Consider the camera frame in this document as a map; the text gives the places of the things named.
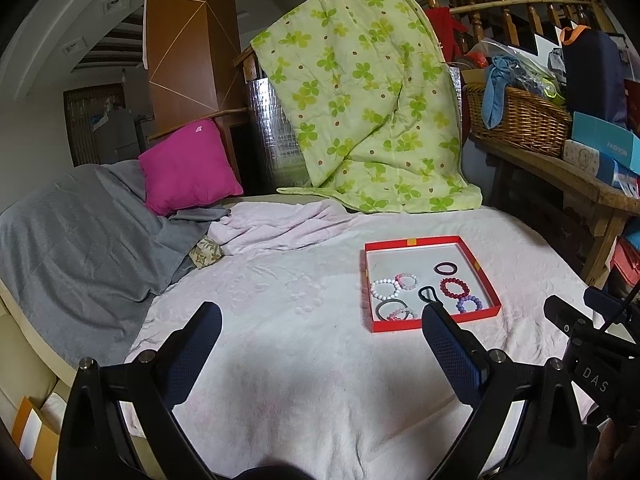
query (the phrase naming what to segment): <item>magenta cushion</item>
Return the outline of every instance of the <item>magenta cushion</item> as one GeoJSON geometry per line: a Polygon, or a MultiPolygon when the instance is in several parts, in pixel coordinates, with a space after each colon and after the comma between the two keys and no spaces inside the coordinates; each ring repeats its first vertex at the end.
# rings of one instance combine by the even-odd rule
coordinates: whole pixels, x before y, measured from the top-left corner
{"type": "Polygon", "coordinates": [[[216,123],[194,121],[142,153],[146,206],[160,216],[242,195],[216,123]]]}

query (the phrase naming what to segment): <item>teal box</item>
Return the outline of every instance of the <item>teal box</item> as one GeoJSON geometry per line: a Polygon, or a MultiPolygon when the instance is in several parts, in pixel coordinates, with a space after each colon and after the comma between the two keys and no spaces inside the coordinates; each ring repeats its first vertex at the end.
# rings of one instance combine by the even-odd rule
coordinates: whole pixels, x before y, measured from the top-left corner
{"type": "Polygon", "coordinates": [[[589,115],[574,113],[571,138],[640,173],[640,139],[633,132],[589,115]]]}

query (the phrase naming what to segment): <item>brown wooden pillar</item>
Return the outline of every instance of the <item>brown wooden pillar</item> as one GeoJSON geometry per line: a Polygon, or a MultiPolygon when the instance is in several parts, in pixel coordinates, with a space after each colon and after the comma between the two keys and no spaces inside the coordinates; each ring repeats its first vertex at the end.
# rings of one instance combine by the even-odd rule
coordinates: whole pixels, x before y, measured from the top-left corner
{"type": "MultiPolygon", "coordinates": [[[[233,66],[240,53],[236,0],[146,0],[146,57],[158,131],[219,110],[244,106],[244,82],[233,66]]],[[[216,120],[238,173],[229,127],[216,120]]]]}

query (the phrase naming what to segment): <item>blue gripper pad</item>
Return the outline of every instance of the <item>blue gripper pad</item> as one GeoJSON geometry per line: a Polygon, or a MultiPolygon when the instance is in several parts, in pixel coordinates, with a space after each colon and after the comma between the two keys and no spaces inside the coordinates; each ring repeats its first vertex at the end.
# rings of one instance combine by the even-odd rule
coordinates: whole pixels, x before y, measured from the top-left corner
{"type": "Polygon", "coordinates": [[[159,385],[162,400],[169,409],[187,400],[221,331],[220,307],[210,301],[201,304],[187,325],[180,330],[183,335],[186,334],[186,340],[177,349],[162,385],[159,385]]]}
{"type": "Polygon", "coordinates": [[[429,306],[422,313],[422,333],[458,400],[476,409],[482,399],[480,370],[444,321],[429,306]]]}

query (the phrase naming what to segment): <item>white blanket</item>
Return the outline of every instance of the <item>white blanket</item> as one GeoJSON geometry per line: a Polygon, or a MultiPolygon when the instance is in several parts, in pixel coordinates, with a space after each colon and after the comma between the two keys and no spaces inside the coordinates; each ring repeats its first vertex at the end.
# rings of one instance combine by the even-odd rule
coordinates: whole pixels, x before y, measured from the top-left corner
{"type": "MultiPolygon", "coordinates": [[[[500,299],[497,317],[463,325],[486,348],[543,364],[566,337],[543,314],[557,294],[585,313],[585,285],[529,228],[492,209],[357,215],[321,244],[249,251],[193,271],[156,298],[129,360],[157,349],[203,301],[223,330],[189,399],[174,409],[214,472],[285,461],[318,480],[424,480],[465,423],[421,330],[371,333],[365,242],[460,235],[500,299]]],[[[590,404],[578,392],[584,415],[590,404]]],[[[488,464],[500,460],[513,410],[488,464]]],[[[131,410],[127,421],[140,434],[131,410]]]]}
{"type": "Polygon", "coordinates": [[[212,222],[208,235],[225,254],[256,249],[285,251],[333,238],[357,218],[335,200],[306,205],[241,202],[231,208],[231,215],[212,222]]]}

